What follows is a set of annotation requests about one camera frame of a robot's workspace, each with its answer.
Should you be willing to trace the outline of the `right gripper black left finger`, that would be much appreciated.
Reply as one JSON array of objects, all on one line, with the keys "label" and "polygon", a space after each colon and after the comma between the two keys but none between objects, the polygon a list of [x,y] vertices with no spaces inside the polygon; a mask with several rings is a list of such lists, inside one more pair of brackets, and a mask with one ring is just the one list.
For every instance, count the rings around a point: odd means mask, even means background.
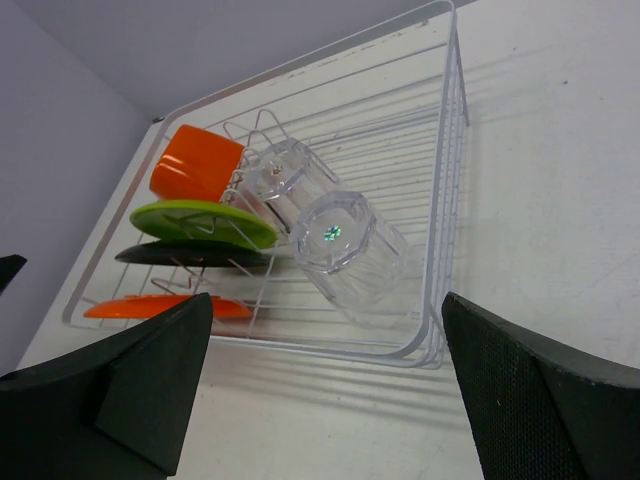
[{"label": "right gripper black left finger", "polygon": [[1,378],[4,479],[176,474],[213,320],[198,294],[143,323]]}]

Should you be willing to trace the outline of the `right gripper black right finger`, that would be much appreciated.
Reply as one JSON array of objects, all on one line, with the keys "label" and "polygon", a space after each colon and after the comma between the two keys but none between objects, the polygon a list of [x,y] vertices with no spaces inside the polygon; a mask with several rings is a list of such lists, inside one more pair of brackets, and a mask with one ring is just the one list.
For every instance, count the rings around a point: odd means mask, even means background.
[{"label": "right gripper black right finger", "polygon": [[487,479],[636,479],[639,371],[450,292],[448,348]]}]

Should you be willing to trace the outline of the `orange plastic plate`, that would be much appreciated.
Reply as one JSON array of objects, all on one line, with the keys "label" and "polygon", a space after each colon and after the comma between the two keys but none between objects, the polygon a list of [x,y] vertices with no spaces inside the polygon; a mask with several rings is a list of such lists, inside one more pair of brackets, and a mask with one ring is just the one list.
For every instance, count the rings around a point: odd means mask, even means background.
[{"label": "orange plastic plate", "polygon": [[[252,310],[241,303],[208,294],[205,297],[211,301],[213,315],[218,319],[241,319],[252,315]],[[98,303],[83,316],[100,319],[148,319],[190,298],[190,295],[128,295]]]}]

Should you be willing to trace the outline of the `clear faceted glass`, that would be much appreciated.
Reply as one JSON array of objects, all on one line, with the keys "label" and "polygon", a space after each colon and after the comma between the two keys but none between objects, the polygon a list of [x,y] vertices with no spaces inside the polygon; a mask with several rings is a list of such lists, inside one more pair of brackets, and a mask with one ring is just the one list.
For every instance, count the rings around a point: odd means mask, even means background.
[{"label": "clear faceted glass", "polygon": [[246,170],[244,183],[286,235],[311,203],[346,189],[316,153],[293,137],[261,151]]},{"label": "clear faceted glass", "polygon": [[355,191],[332,191],[299,215],[289,236],[297,264],[353,325],[396,330],[422,286],[420,251]]}]

